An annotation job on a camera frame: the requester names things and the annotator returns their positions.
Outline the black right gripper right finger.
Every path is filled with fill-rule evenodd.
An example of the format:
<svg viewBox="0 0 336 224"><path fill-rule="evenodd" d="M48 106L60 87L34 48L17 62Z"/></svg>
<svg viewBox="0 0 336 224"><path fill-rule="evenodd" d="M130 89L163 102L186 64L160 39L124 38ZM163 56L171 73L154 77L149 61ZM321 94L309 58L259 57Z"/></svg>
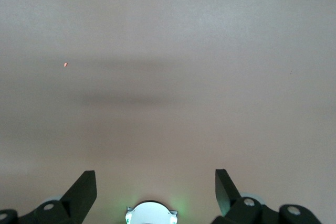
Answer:
<svg viewBox="0 0 336 224"><path fill-rule="evenodd" d="M215 195L221 215L212 223L236 224L319 224L321 221L307 208L286 204L274 211L257 199L243 197L227 170L215 171Z"/></svg>

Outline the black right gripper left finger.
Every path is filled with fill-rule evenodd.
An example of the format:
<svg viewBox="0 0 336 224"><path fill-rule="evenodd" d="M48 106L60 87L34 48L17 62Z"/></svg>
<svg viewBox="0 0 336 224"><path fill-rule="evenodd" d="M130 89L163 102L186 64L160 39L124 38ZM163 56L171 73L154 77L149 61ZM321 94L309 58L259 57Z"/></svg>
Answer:
<svg viewBox="0 0 336 224"><path fill-rule="evenodd" d="M87 170L60 199L46 201L28 214L18 216L14 209L1 210L1 223L83 223L96 198L96 174Z"/></svg>

